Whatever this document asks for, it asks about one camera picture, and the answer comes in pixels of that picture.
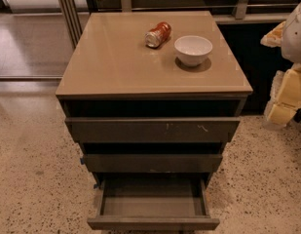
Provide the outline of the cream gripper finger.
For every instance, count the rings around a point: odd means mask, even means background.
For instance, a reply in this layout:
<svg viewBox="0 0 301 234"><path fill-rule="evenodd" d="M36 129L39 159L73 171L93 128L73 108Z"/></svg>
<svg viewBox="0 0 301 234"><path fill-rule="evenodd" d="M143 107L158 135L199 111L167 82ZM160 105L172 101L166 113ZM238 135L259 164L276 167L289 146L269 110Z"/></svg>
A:
<svg viewBox="0 0 301 234"><path fill-rule="evenodd" d="M282 31L284 25L284 21L279 23L274 29L262 37L260 44L270 48L280 47L282 45Z"/></svg>
<svg viewBox="0 0 301 234"><path fill-rule="evenodd" d="M272 82L266 120L285 126L301 108L301 64L294 63L286 72L277 71Z"/></svg>

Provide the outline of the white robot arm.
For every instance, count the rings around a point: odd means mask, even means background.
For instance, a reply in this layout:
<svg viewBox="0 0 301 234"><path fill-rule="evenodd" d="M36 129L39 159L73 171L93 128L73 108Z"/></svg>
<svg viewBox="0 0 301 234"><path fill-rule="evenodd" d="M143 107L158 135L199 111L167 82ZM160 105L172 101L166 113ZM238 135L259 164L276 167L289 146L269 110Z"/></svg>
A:
<svg viewBox="0 0 301 234"><path fill-rule="evenodd" d="M301 109L301 2L286 21L263 36L260 44L280 47L282 57L293 63L286 72L276 73L264 111L268 124L285 127Z"/></svg>

